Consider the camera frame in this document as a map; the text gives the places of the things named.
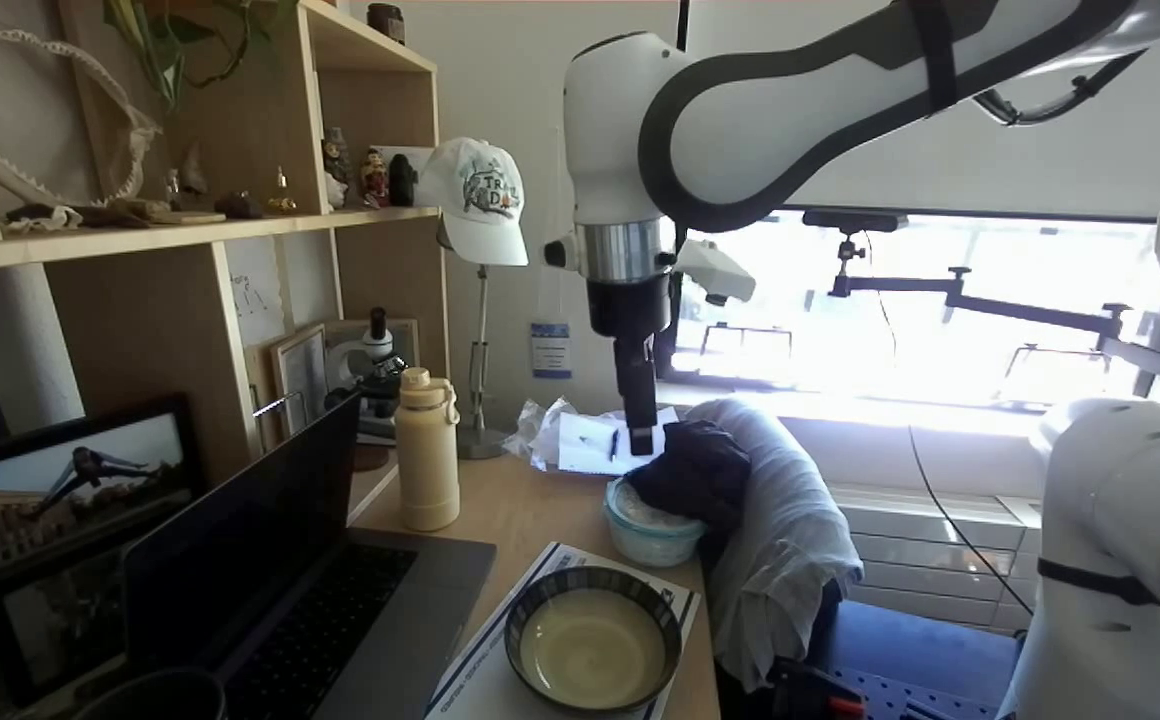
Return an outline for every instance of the black cloth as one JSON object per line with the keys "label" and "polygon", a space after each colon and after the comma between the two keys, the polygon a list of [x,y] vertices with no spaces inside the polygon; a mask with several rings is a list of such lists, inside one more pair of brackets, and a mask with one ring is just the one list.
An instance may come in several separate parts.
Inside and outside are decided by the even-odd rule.
{"label": "black cloth", "polygon": [[707,419],[664,424],[664,451],[624,479],[651,506],[706,520],[707,541],[729,541],[746,520],[754,462],[746,447]]}

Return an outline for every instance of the table surface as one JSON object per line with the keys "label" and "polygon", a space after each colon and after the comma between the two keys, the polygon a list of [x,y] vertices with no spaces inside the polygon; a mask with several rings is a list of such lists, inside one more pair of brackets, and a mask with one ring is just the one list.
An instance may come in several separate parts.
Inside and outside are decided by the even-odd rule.
{"label": "table surface", "polygon": [[[482,600],[463,624],[463,640],[494,617],[509,586],[533,568],[546,542],[564,541],[595,555],[617,555],[605,530],[605,479],[592,475],[546,475],[515,455],[463,460],[462,462],[462,520],[432,535],[497,542],[497,562]],[[398,473],[372,473],[355,484],[351,504],[355,529],[409,530],[401,520]],[[706,586],[700,562],[656,570],[686,586]],[[688,646],[681,654],[664,714],[673,720],[716,720],[716,675],[707,603],[700,603]]]}

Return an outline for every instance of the white cap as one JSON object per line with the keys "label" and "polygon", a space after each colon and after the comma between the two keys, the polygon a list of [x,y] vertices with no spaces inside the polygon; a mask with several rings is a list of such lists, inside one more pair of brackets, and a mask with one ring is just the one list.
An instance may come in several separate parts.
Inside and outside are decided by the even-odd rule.
{"label": "white cap", "polygon": [[526,180],[489,140],[443,140],[422,168],[415,204],[443,212],[443,243],[467,264],[529,264]]}

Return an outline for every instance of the laptop screen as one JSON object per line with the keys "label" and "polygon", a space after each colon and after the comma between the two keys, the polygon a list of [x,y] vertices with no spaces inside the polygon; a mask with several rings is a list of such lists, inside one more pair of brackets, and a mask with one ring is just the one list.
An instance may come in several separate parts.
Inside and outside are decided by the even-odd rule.
{"label": "laptop screen", "polygon": [[343,530],[355,398],[218,484],[124,555],[135,669],[221,662]]}

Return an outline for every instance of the laptop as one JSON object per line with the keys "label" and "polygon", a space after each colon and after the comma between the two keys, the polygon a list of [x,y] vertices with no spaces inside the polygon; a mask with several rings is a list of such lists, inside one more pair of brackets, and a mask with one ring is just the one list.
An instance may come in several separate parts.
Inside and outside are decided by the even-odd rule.
{"label": "laptop", "polygon": [[124,551],[128,661],[209,669],[227,714],[423,714],[489,542],[343,529],[355,398]]}

